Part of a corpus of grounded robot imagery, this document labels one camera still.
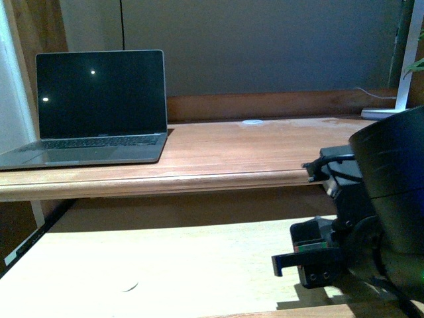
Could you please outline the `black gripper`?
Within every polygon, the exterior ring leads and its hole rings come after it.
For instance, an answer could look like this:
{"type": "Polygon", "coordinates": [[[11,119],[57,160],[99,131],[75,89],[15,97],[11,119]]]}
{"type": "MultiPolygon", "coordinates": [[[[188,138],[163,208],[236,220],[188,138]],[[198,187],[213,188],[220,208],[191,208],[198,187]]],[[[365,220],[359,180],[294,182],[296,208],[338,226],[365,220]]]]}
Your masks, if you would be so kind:
{"type": "Polygon", "coordinates": [[[337,217],[314,217],[292,225],[290,235],[296,252],[272,256],[274,275],[283,276],[283,268],[298,266],[301,284],[308,289],[329,286],[344,273],[370,282],[380,274],[376,262],[381,226],[358,164],[354,160],[328,162],[321,167],[321,175],[337,217]],[[303,251],[312,246],[318,250],[303,251]]]}

